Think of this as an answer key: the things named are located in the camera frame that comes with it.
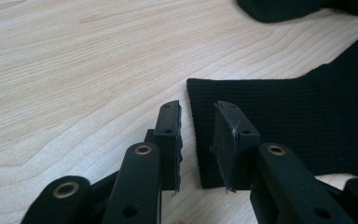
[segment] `black fabric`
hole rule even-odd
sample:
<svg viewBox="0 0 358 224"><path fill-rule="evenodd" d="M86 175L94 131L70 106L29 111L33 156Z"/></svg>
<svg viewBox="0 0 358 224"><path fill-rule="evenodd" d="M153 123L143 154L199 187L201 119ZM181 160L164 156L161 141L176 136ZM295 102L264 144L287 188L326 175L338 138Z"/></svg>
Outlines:
<svg viewBox="0 0 358 224"><path fill-rule="evenodd" d="M331 7L358 15L358 0L237 0L238 5L255 20L288 21Z"/></svg>
<svg viewBox="0 0 358 224"><path fill-rule="evenodd" d="M188 79L201 184L224 186L213 143L214 103L237 105L261 142L290 147L314 175L358 175L358 41L303 77L279 80Z"/></svg>

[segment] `wood grain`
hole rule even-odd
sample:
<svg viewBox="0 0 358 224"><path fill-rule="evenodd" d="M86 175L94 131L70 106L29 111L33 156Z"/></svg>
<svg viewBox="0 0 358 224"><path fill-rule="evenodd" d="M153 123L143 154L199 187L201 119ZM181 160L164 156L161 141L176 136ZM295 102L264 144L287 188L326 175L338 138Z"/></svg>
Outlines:
<svg viewBox="0 0 358 224"><path fill-rule="evenodd" d="M183 185L163 193L162 222L256 223L248 191L200 187L186 79L298 77L356 39L358 17L330 9L265 24L223 0L0 0L0 223L58 177L116 171L171 100Z"/></svg>

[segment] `bolt hole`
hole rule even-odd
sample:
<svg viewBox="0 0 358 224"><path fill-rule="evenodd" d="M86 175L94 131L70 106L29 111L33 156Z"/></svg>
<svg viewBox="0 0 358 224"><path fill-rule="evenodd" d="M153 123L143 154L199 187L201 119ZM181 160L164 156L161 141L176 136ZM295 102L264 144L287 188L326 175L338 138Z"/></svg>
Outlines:
<svg viewBox="0 0 358 224"><path fill-rule="evenodd" d="M315 207L313 209L313 212L316 214L316 216L321 217L323 219L330 219L331 218L331 214L327 210L325 210L325 209L323 209L321 207Z"/></svg>
<svg viewBox="0 0 358 224"><path fill-rule="evenodd" d="M281 147L276 147L276 146L270 146L268 147L268 151L274 155L277 155L277 156L282 156L286 153L286 151L284 151L283 148Z"/></svg>
<svg viewBox="0 0 358 224"><path fill-rule="evenodd" d="M135 149L135 153L138 155L145 155L152 151L151 147L148 146L140 146Z"/></svg>
<svg viewBox="0 0 358 224"><path fill-rule="evenodd" d="M123 209L123 217L135 217L138 215L138 207L130 205Z"/></svg>
<svg viewBox="0 0 358 224"><path fill-rule="evenodd" d="M74 181L66 182L59 185L53 191L53 196L58 199L67 198L73 195L74 193L76 193L78 189L79 189L79 184L77 184L76 182Z"/></svg>
<svg viewBox="0 0 358 224"><path fill-rule="evenodd" d="M58 190L58 192L59 192L60 194L67 194L67 193L71 192L73 189L74 189L74 186L73 186L73 185L65 185L65 186L63 186L62 188L60 188L60 189Z"/></svg>

